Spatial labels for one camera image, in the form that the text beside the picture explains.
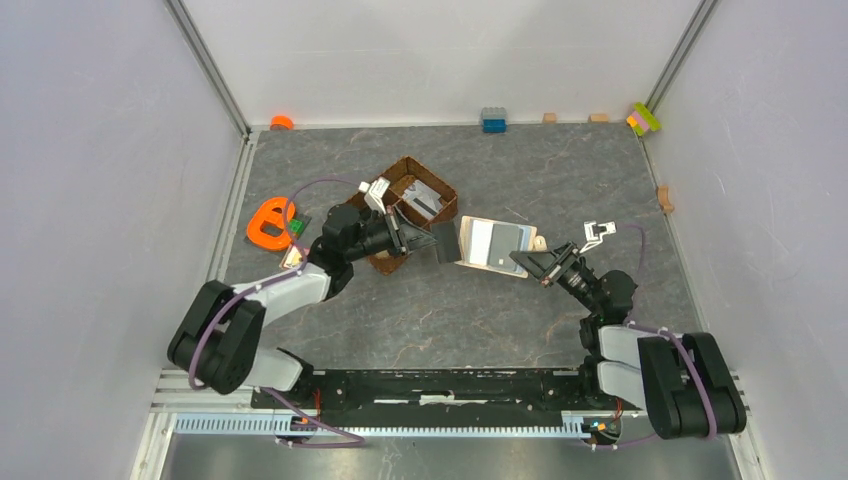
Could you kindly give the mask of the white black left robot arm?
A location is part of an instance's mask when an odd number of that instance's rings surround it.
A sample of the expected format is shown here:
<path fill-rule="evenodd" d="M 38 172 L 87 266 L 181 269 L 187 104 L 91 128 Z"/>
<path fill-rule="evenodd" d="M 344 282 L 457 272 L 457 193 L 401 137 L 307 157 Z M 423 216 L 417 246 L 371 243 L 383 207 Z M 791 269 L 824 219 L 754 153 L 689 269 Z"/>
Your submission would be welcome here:
<path fill-rule="evenodd" d="M 227 395 L 241 386 L 274 389 L 290 407 L 314 394 L 307 364 L 281 349 L 262 349 L 273 321 L 340 293 L 354 262 L 379 253 L 392 258 L 438 245 L 440 235 L 411 223 L 398 209 L 383 213 L 351 204 L 331 208 L 320 235 L 299 266 L 252 283 L 218 280 L 198 291 L 167 348 L 167 358 L 189 375 L 193 389 Z"/>

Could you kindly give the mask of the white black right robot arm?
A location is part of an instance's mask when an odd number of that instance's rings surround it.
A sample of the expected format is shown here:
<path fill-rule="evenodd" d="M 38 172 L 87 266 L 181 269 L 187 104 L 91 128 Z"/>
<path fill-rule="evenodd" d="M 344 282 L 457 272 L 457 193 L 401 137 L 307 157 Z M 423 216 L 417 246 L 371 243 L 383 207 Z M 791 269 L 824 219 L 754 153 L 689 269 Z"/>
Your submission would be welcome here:
<path fill-rule="evenodd" d="M 638 286 L 629 274 L 596 275 L 572 243 L 510 257 L 542 286 L 563 288 L 587 309 L 579 322 L 586 374 L 577 382 L 585 405 L 602 408 L 616 397 L 643 410 L 665 440 L 746 429 L 746 406 L 716 339 L 636 322 Z"/>

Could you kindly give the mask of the dark grey credit card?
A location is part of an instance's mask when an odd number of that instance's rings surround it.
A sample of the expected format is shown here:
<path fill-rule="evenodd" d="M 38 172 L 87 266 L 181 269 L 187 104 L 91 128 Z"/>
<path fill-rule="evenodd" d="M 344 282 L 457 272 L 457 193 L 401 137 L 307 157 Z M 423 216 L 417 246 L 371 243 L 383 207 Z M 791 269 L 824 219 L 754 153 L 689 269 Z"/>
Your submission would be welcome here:
<path fill-rule="evenodd" d="M 432 224 L 431 234 L 436 240 L 436 257 L 440 264 L 462 260 L 457 227 L 452 221 Z"/>

